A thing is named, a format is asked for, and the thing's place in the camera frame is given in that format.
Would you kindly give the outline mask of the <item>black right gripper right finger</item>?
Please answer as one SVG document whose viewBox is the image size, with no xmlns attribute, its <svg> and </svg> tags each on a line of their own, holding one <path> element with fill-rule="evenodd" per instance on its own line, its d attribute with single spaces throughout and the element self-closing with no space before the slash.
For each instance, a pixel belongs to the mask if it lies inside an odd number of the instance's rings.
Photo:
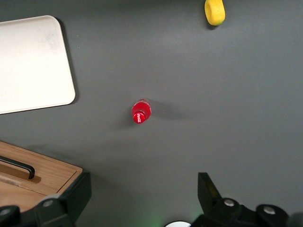
<svg viewBox="0 0 303 227">
<path fill-rule="evenodd" d="M 233 227 L 241 213 L 239 203 L 223 198 L 208 173 L 198 174 L 198 200 L 203 214 L 192 224 L 193 227 Z"/>
</svg>

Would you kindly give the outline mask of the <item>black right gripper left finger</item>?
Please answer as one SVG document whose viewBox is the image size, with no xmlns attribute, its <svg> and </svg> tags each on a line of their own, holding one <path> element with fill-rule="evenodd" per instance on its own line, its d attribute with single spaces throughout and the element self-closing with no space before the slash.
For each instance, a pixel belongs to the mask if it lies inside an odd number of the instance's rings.
<svg viewBox="0 0 303 227">
<path fill-rule="evenodd" d="M 35 208 L 38 227 L 74 227 L 92 196 L 89 172 L 81 173 L 59 195 L 42 200 Z"/>
</svg>

